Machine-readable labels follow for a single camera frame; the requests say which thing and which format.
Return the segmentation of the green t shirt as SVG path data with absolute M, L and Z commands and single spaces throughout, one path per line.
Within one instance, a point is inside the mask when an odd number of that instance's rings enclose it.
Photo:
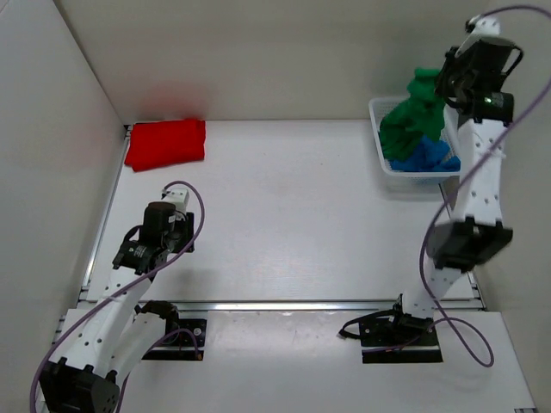
M 438 69 L 416 68 L 407 85 L 409 96 L 384 116 L 379 134 L 383 156 L 388 161 L 405 161 L 423 136 L 433 142 L 444 128 L 445 102 L 435 92 Z

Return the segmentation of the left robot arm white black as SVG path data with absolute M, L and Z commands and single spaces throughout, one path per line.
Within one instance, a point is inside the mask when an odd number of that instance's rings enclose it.
M 194 248 L 202 224 L 187 210 L 187 192 L 147 205 L 123 238 L 101 299 L 67 330 L 74 340 L 52 352 L 38 383 L 51 412 L 117 412 L 125 381 L 142 357 L 180 331 L 173 305 L 139 301 L 170 256 Z

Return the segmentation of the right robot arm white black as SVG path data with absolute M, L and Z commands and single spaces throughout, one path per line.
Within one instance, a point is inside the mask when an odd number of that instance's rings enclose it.
M 501 88 L 523 50 L 498 35 L 478 34 L 451 48 L 435 93 L 459 115 L 461 174 L 449 221 L 432 221 L 421 252 L 419 286 L 401 294 L 386 333 L 408 343 L 427 327 L 439 300 L 465 273 L 493 259 L 512 240 L 500 206 L 503 135 L 513 122 L 514 97 Z

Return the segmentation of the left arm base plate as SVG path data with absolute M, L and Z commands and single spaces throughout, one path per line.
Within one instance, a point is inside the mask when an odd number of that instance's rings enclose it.
M 167 329 L 167 336 L 146 353 L 143 361 L 202 361 L 207 336 L 205 318 L 179 318 Z

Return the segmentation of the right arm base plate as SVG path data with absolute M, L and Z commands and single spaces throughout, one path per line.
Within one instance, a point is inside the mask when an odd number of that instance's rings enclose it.
M 357 340 L 364 364 L 431 364 L 443 362 L 432 318 L 406 314 L 401 303 L 346 322 L 338 332 Z

